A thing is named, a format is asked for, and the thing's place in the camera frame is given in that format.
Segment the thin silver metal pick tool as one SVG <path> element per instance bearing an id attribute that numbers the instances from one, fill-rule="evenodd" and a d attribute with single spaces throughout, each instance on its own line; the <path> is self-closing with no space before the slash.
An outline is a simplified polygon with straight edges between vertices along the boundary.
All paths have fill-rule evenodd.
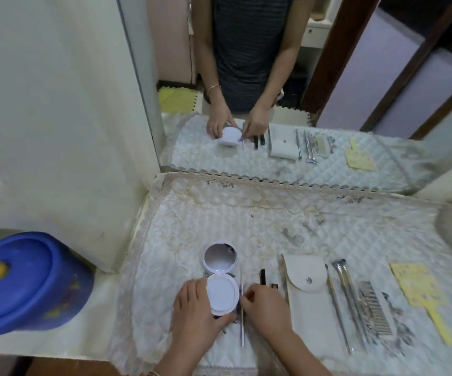
<path id="1" fill-rule="evenodd" d="M 244 308 L 241 303 L 241 298 L 244 295 L 246 287 L 246 282 L 244 280 L 244 271 L 243 267 L 240 266 L 240 297 L 239 297 L 239 306 L 240 306 L 240 314 L 241 314 L 241 348 L 245 347 L 245 334 L 246 334 L 246 314 Z"/>

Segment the white snap pouch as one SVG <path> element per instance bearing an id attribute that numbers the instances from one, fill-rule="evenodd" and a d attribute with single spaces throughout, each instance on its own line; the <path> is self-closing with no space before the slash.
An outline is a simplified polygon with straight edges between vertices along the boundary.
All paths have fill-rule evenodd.
<path id="1" fill-rule="evenodd" d="M 344 360 L 347 352 L 334 315 L 323 259 L 284 254 L 283 261 L 292 329 L 313 355 Z"/>

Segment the large wall mirror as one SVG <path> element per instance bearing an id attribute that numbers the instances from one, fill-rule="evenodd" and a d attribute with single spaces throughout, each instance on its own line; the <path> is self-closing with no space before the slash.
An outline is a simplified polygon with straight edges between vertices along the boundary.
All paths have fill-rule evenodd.
<path id="1" fill-rule="evenodd" d="M 161 166 L 413 195 L 452 170 L 452 0 L 117 0 Z"/>

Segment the blue bucket lid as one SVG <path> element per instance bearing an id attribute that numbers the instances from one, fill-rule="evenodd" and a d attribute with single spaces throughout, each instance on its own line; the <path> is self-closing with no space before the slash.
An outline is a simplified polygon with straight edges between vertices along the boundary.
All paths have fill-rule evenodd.
<path id="1" fill-rule="evenodd" d="M 47 233 L 17 233 L 0 240 L 0 261 L 10 270 L 0 280 L 0 318 L 24 307 L 45 285 L 68 252 L 67 246 Z"/>

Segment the person's right forearm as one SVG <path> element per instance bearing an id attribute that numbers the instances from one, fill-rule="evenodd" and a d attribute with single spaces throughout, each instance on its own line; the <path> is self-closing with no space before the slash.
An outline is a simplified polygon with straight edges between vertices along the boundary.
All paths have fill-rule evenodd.
<path id="1" fill-rule="evenodd" d="M 263 337 L 290 376 L 333 376 L 292 329 L 265 333 Z"/>

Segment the white quilted lace-edged cloth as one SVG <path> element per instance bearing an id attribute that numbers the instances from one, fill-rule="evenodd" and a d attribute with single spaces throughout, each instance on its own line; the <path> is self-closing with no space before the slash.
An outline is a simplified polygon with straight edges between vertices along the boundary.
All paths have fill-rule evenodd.
<path id="1" fill-rule="evenodd" d="M 365 352 L 329 265 L 355 352 L 344 360 L 317 357 L 336 376 L 452 376 L 452 347 L 427 311 L 408 303 L 390 268 L 428 268 L 447 298 L 438 312 L 452 335 L 452 250 L 436 231 L 441 212 L 452 212 L 452 205 L 199 173 L 162 175 L 122 269 L 110 361 L 129 376 L 156 365 L 171 341 L 178 290 L 187 279 L 206 274 L 204 249 L 224 241 L 237 250 L 234 275 L 240 279 L 242 266 L 246 285 L 259 281 L 261 269 L 268 284 L 279 284 L 280 254 L 315 255 L 328 264 L 345 259 L 355 285 L 370 280 L 387 294 L 399 338 L 374 338 Z M 341 329 L 340 336 L 344 344 Z"/>

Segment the silver metal comb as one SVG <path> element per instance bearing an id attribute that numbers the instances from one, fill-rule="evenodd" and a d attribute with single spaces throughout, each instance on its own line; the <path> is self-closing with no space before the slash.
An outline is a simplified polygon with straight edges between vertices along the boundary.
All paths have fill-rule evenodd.
<path id="1" fill-rule="evenodd" d="M 373 327 L 378 337 L 394 339 L 397 335 L 397 329 L 382 292 L 377 290 L 369 280 L 359 281 L 358 286 L 367 303 Z"/>

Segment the person's right hand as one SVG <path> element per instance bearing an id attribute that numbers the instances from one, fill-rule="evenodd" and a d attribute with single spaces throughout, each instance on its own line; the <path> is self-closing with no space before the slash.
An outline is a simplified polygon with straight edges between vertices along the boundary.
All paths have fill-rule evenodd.
<path id="1" fill-rule="evenodd" d="M 265 301 L 266 309 L 262 319 L 252 321 L 248 318 L 258 333 L 263 337 L 265 333 L 292 329 L 290 309 L 280 291 L 266 285 Z"/>

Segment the white round compact mirror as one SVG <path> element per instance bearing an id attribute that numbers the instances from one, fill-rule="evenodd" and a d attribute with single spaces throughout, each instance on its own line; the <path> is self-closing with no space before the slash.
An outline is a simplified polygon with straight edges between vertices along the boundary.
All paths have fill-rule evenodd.
<path id="1" fill-rule="evenodd" d="M 202 264 L 206 270 L 206 291 L 215 317 L 236 310 L 240 298 L 240 287 L 234 275 L 237 261 L 237 250 L 227 242 L 216 241 L 204 249 Z"/>

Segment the blue plastic bucket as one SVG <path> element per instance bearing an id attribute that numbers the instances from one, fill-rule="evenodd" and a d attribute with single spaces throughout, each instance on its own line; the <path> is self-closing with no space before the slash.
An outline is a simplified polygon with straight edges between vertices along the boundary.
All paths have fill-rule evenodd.
<path id="1" fill-rule="evenodd" d="M 0 335 L 12 331 L 51 330 L 69 322 L 85 306 L 94 286 L 94 272 L 67 246 L 60 269 L 24 307 L 0 318 Z"/>

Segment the person's left forearm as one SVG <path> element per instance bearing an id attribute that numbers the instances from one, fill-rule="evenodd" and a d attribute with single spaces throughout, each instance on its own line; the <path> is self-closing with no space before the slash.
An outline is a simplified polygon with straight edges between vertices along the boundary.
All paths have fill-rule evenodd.
<path id="1" fill-rule="evenodd" d="M 207 342 L 172 343 L 151 373 L 156 376 L 192 376 L 210 348 L 211 344 Z"/>

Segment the silver handled makeup brush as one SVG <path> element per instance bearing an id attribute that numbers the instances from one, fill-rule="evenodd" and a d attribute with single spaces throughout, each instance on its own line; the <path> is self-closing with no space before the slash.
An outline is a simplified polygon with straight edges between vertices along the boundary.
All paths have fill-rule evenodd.
<path id="1" fill-rule="evenodd" d="M 332 261 L 331 264 L 333 265 L 333 267 L 335 268 L 336 272 L 338 273 L 338 276 L 339 276 L 339 279 L 340 279 L 340 282 L 341 282 L 341 287 L 342 287 L 343 293 L 344 293 L 344 295 L 346 297 L 346 300 L 347 300 L 347 303 L 348 303 L 348 307 L 349 307 L 349 310 L 350 310 L 350 314 L 351 314 L 352 320 L 353 320 L 353 322 L 355 324 L 356 332 L 357 332 L 357 335 L 358 335 L 361 347 L 366 352 L 367 351 L 367 343 L 364 343 L 362 341 L 361 330 L 360 330 L 360 327 L 359 327 L 357 319 L 356 319 L 355 308 L 354 308 L 354 305 L 353 305 L 353 302 L 352 302 L 351 294 L 350 294 L 349 289 L 348 289 L 348 283 L 347 283 L 347 281 L 346 281 L 346 279 L 344 278 L 344 275 L 343 275 L 342 264 L 343 264 L 344 260 L 345 259 L 337 259 L 337 260 Z"/>
<path id="2" fill-rule="evenodd" d="M 344 278 L 346 279 L 347 283 L 348 283 L 348 289 L 349 292 L 351 294 L 351 298 L 352 298 L 352 302 L 355 308 L 355 314 L 356 314 L 356 319 L 358 322 L 358 325 L 360 327 L 361 330 L 361 335 L 362 335 L 362 341 L 364 343 L 369 344 L 369 338 L 367 336 L 367 330 L 366 330 L 366 325 L 363 321 L 362 315 L 361 315 L 361 307 L 358 301 L 358 297 L 356 296 L 355 293 L 355 288 L 352 282 L 352 278 L 349 275 L 349 271 L 348 271 L 348 267 L 347 267 L 347 262 L 346 260 L 344 260 L 343 264 L 342 264 L 342 268 L 343 268 L 343 275 Z"/>

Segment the slim silver metal stick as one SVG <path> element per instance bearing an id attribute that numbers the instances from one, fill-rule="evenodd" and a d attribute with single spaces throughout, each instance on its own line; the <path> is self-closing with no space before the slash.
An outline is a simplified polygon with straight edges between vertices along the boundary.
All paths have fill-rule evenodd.
<path id="1" fill-rule="evenodd" d="M 280 276 L 280 283 L 279 283 L 279 291 L 282 293 L 285 302 L 289 304 L 289 297 L 288 297 L 288 290 L 287 290 L 287 272 L 286 272 L 286 263 L 284 254 L 278 255 L 278 262 L 279 262 L 279 276 Z"/>

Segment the silver metal spatula tool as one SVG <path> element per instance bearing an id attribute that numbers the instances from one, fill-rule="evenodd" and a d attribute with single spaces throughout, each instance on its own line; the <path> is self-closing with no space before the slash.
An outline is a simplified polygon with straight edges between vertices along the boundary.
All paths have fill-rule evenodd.
<path id="1" fill-rule="evenodd" d="M 337 294 L 336 294 L 336 291 L 335 291 L 335 287 L 334 287 L 332 278 L 330 276 L 329 267 L 328 267 L 328 265 L 326 263 L 324 265 L 325 265 L 325 269 L 326 269 L 326 272 L 327 272 L 327 286 L 328 286 L 328 289 L 329 289 L 329 292 L 330 292 L 330 295 L 331 295 L 331 300 L 332 300 L 332 303 L 333 303 L 333 306 L 334 306 L 334 309 L 335 309 L 336 317 L 337 317 L 339 326 L 341 328 L 341 332 L 342 332 L 342 336 L 344 338 L 345 346 L 347 348 L 347 351 L 348 351 L 349 355 L 354 355 L 354 353 L 355 353 L 354 352 L 354 348 L 352 347 L 352 345 L 349 343 L 349 340 L 348 340 L 346 328 L 345 328 L 344 323 L 343 323 L 342 314 L 341 314 L 340 306 L 339 306 L 338 299 L 337 299 Z"/>

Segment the person's left hand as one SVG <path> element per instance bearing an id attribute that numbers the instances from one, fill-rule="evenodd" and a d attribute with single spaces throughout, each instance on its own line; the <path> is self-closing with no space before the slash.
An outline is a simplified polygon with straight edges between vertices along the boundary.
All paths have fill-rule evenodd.
<path id="1" fill-rule="evenodd" d="M 216 341 L 218 335 L 236 320 L 234 312 L 214 318 L 209 311 L 200 311 L 189 303 L 189 280 L 186 281 L 177 293 L 172 314 L 172 343 L 175 342 L 201 342 L 210 343 Z"/>

